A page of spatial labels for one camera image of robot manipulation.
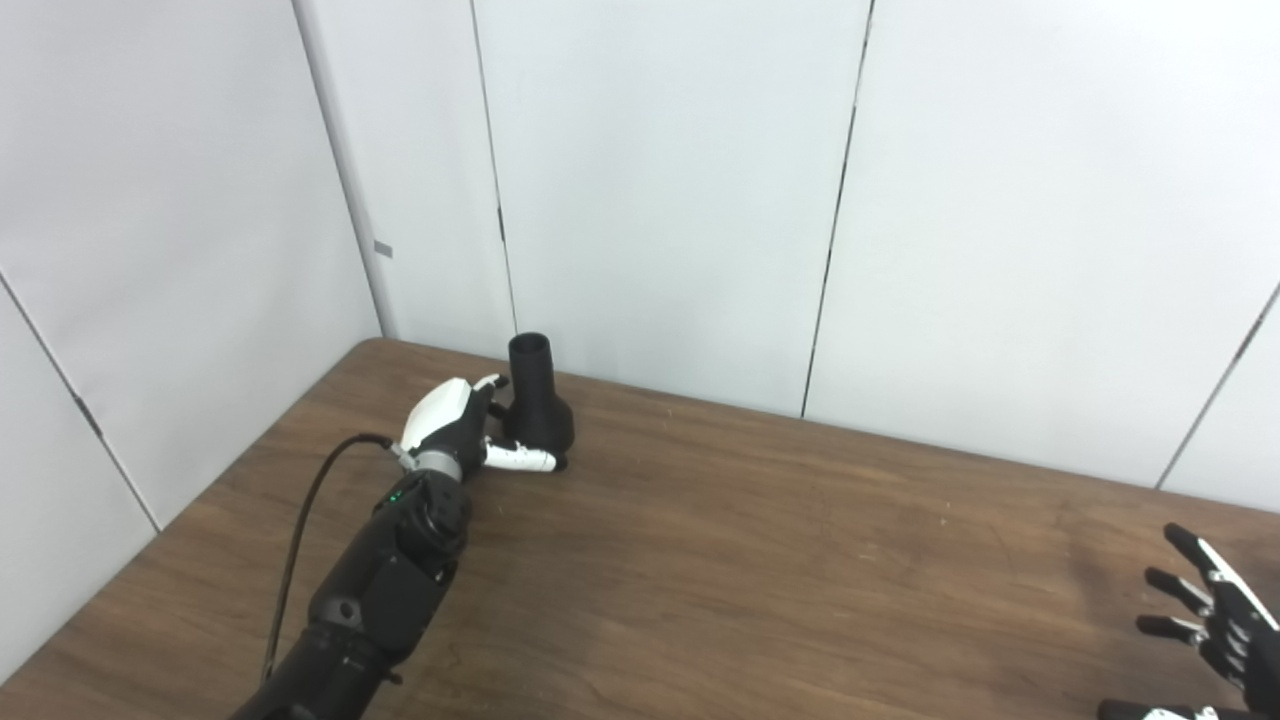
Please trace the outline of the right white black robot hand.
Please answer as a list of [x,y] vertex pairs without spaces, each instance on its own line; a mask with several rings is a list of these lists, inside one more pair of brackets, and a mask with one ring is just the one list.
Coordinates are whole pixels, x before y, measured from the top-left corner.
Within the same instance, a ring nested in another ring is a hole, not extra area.
[[1196,620],[1140,615],[1135,628],[1193,648],[1215,674],[1242,692],[1245,707],[1103,700],[1097,719],[1277,719],[1277,618],[1208,541],[1174,521],[1164,527],[1164,538],[1199,573],[1202,584],[1158,568],[1146,569],[1146,583],[1178,600]]

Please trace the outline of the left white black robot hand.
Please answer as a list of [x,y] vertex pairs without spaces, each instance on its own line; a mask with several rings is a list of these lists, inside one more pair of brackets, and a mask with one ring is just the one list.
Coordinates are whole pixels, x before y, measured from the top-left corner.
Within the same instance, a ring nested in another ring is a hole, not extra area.
[[568,468],[563,454],[493,436],[490,418],[506,407],[494,402],[509,384],[502,374],[470,382],[451,378],[426,393],[410,411],[399,442],[392,451],[407,471],[430,470],[463,482],[483,468],[503,471],[557,473]]

